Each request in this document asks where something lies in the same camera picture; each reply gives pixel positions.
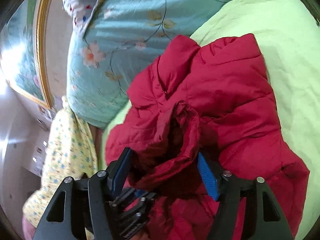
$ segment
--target quilted fabric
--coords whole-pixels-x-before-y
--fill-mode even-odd
[[[106,160],[136,151],[131,186],[158,190],[147,231],[152,240],[204,240],[218,203],[196,168],[201,151],[236,176],[262,176],[295,235],[309,171],[283,141],[273,90],[253,34],[202,48],[178,36],[128,90],[132,108],[107,142]],[[244,200],[234,239],[240,239]]]

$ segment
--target light blue blanket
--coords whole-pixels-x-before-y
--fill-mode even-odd
[[[72,35],[67,96],[72,110],[105,128],[134,77],[177,34],[190,36],[230,0],[106,0],[83,39]]]

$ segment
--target green bedsheet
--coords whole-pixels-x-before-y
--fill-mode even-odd
[[[204,46],[221,37],[253,33],[274,89],[282,135],[310,170],[302,239],[320,214],[320,30],[300,0],[233,0],[191,38]],[[125,119],[128,103],[104,132]]]
[[[102,135],[102,143],[101,143],[101,154],[99,158],[99,169],[105,170],[107,168],[106,165],[106,155],[104,153],[104,149],[106,148],[106,141],[108,140],[109,134],[111,130],[117,125],[124,122],[124,119],[127,115],[127,112],[131,108],[131,102],[129,101],[122,107],[122,109],[118,112],[116,117],[108,124],[107,128],[104,130]]]

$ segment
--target wall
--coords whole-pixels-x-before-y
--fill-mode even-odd
[[[27,199],[41,186],[41,178],[32,172],[28,171],[24,167],[20,168],[21,179],[22,179],[22,192],[23,192],[23,202]]]
[[[23,95],[17,94],[19,101],[23,104],[24,108],[29,112],[29,114],[36,120],[41,120],[46,128],[50,128],[52,121],[47,120],[39,111],[38,104],[25,98]]]
[[[45,60],[50,91],[58,98],[66,94],[72,31],[72,18],[62,9],[62,0],[51,0],[45,31]]]
[[[45,147],[43,141],[48,142],[49,131],[44,131],[40,129],[38,134],[33,133],[34,138],[32,140],[35,142],[33,148],[30,150],[30,154],[24,155],[22,166],[28,171],[31,171],[33,174],[40,176],[42,166],[46,157]]]
[[[36,184],[32,177],[28,177],[32,182],[24,180],[21,166],[25,165],[26,156],[32,159],[40,130],[0,72],[0,204],[20,236],[22,206],[26,191],[30,191],[27,185]]]

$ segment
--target gold picture frame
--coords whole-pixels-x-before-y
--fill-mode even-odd
[[[35,18],[36,33],[35,33],[35,54],[36,62],[38,65],[38,72],[40,76],[41,86],[43,88],[43,94],[47,105],[46,108],[52,108],[52,97],[50,93],[47,73],[46,73],[46,61],[45,61],[45,30],[47,25],[47,18],[49,12],[51,0],[38,0],[37,14]]]
[[[45,58],[50,3],[51,0],[25,0],[0,34],[0,61],[8,84],[19,94],[47,109],[54,107]],[[19,35],[16,35],[14,31],[21,22],[24,27],[18,29]],[[23,55],[20,61],[15,60],[20,54]]]

